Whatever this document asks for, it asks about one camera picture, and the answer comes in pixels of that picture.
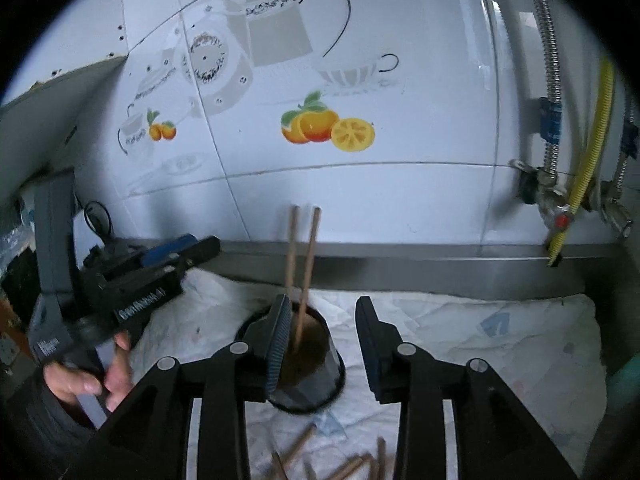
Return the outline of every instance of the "small orange fruit decoration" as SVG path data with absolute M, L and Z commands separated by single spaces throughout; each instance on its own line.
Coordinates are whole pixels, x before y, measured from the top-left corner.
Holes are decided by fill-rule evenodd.
M 294 144 L 325 142 L 331 139 L 331 128 L 340 117 L 320 100 L 319 91 L 306 96 L 298 110 L 284 112 L 280 119 L 282 134 Z
M 154 123 L 149 126 L 149 137 L 156 142 L 162 139 L 162 124 Z
M 166 140 L 172 140 L 175 137 L 175 125 L 171 121 L 162 123 L 162 136 Z
M 331 141 L 344 152 L 361 152 L 373 144 L 373 125 L 362 119 L 340 119 L 331 128 Z

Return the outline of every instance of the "dark sleeve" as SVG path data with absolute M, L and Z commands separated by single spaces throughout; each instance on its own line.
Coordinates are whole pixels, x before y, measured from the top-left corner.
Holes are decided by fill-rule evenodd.
M 43 479 L 57 479 L 95 430 L 78 424 L 51 393 L 39 369 L 7 403 L 20 454 Z

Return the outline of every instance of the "green leaf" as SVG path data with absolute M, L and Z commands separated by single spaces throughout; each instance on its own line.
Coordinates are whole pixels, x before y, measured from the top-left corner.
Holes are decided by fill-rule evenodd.
M 320 101 L 315 101 L 311 104 L 305 105 L 304 107 L 305 112 L 324 112 L 325 110 L 328 110 L 328 108 Z
M 322 97 L 321 91 L 317 90 L 315 92 L 311 92 L 311 94 L 305 97 L 305 107 L 314 101 L 319 101 L 321 97 Z
M 300 115 L 300 113 L 300 110 L 289 110 L 288 112 L 284 112 L 282 114 L 282 117 L 280 118 L 280 124 L 288 128 L 289 126 L 291 126 L 291 121 L 293 121 L 293 119 Z

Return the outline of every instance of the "hand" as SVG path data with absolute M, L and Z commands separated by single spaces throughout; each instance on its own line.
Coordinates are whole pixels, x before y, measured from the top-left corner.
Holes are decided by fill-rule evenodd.
M 106 401 L 110 412 L 118 407 L 133 388 L 129 366 L 129 334 L 120 332 L 113 339 L 116 342 L 115 355 L 104 376 L 104 387 L 111 392 Z M 79 407 L 78 395 L 98 395 L 102 391 L 102 385 L 95 376 L 82 370 L 66 368 L 57 362 L 45 365 L 44 381 L 68 411 Z

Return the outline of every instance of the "blue tag on hose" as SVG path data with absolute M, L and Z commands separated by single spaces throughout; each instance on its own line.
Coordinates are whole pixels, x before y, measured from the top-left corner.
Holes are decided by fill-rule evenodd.
M 540 98 L 540 137 L 549 144 L 560 144 L 562 105 L 546 97 Z
M 638 158 L 638 127 L 631 121 L 625 120 L 622 126 L 620 151 L 633 159 Z

